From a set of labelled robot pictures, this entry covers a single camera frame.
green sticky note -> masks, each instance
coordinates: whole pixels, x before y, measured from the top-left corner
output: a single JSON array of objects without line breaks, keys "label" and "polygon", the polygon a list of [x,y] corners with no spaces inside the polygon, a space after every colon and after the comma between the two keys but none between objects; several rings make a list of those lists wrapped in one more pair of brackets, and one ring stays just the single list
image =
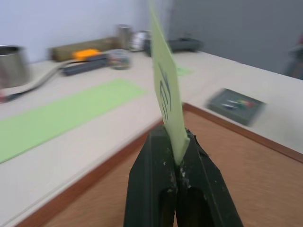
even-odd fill
[{"label": "green sticky note", "polygon": [[177,67],[161,32],[153,7],[150,7],[150,11],[154,88],[175,162],[180,165],[190,139],[184,126]]},{"label": "green sticky note", "polygon": [[190,70],[190,69],[183,68],[183,67],[180,67],[180,66],[177,67],[177,74],[180,77],[185,76],[185,75],[190,74],[190,73],[192,73],[192,70]]},{"label": "green sticky note", "polygon": [[125,79],[114,79],[46,106],[4,119],[0,121],[0,163],[144,93],[143,89]]}]

orange object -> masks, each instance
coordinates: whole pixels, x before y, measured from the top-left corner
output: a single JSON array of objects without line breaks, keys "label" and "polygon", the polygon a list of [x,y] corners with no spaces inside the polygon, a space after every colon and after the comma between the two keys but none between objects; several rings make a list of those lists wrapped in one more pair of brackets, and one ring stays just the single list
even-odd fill
[{"label": "orange object", "polygon": [[84,61],[89,57],[96,56],[101,54],[100,51],[96,49],[87,49],[83,51],[76,51],[72,53],[73,59],[79,60],[79,61]]}]

gray box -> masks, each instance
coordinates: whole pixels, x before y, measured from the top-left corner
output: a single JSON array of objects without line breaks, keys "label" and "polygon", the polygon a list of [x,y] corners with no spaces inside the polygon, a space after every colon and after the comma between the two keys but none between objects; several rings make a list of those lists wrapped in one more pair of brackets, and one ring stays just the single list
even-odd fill
[{"label": "gray box", "polygon": [[[251,106],[241,105],[239,100],[249,102]],[[224,105],[235,106],[235,108],[227,108]],[[262,109],[262,106],[264,106],[264,103],[259,100],[229,89],[224,89],[210,100],[207,108],[231,120],[234,120],[235,122],[243,125],[249,125],[252,123],[257,113]]]}]

stainless steel container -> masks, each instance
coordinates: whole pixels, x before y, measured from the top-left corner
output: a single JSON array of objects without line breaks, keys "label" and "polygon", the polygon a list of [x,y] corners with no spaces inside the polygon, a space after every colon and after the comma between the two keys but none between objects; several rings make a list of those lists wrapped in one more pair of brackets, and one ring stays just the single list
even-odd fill
[{"label": "stainless steel container", "polygon": [[129,25],[118,25],[118,40],[121,49],[129,50],[132,29]]},{"label": "stainless steel container", "polygon": [[0,87],[17,87],[29,81],[23,48],[0,46]]}]

green mat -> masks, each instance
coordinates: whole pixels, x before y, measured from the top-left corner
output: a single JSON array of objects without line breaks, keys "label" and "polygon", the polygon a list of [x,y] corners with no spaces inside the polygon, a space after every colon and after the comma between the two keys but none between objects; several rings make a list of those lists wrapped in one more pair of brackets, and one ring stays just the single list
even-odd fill
[{"label": "green mat", "polygon": [[0,121],[0,163],[144,93],[144,90],[127,80],[115,79],[46,106],[4,119]]}]

